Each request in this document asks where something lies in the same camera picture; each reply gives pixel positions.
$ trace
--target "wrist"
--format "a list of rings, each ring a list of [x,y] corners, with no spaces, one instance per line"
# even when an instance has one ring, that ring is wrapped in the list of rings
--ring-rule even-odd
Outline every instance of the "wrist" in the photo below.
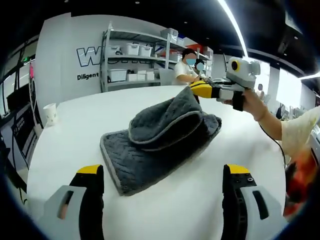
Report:
[[[267,106],[263,106],[262,110],[253,116],[253,119],[256,121],[256,122],[260,122],[261,120],[263,120],[265,118],[265,116],[267,115],[268,113],[268,108]]]

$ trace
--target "gray towel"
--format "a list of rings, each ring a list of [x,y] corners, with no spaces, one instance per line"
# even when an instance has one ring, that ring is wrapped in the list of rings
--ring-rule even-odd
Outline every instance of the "gray towel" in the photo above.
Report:
[[[119,194],[131,196],[198,154],[221,125],[220,118],[202,111],[187,86],[176,97],[139,112],[128,130],[104,134],[100,148]]]

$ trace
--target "bracelet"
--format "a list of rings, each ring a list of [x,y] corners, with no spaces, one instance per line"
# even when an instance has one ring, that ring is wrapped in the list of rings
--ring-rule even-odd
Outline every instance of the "bracelet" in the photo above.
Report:
[[[267,112],[268,112],[268,109],[265,107],[262,115],[261,115],[258,119],[254,119],[254,120],[255,120],[256,122],[260,122],[260,121],[265,117],[265,115],[267,114]]]

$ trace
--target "face mask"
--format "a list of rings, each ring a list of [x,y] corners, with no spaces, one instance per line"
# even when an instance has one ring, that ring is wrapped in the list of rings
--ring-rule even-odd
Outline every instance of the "face mask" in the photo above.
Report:
[[[195,65],[195,63],[196,63],[196,60],[195,59],[187,59],[186,60],[186,63],[188,64],[188,65]]]
[[[198,69],[199,71],[202,71],[204,68],[205,68],[205,66],[201,62],[196,65],[196,69]]]

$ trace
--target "white cup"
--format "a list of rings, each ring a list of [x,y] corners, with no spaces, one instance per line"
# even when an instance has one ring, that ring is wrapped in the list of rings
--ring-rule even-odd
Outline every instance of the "white cup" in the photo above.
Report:
[[[43,108],[46,116],[46,124],[48,126],[53,126],[58,122],[57,108],[55,103],[51,103]]]

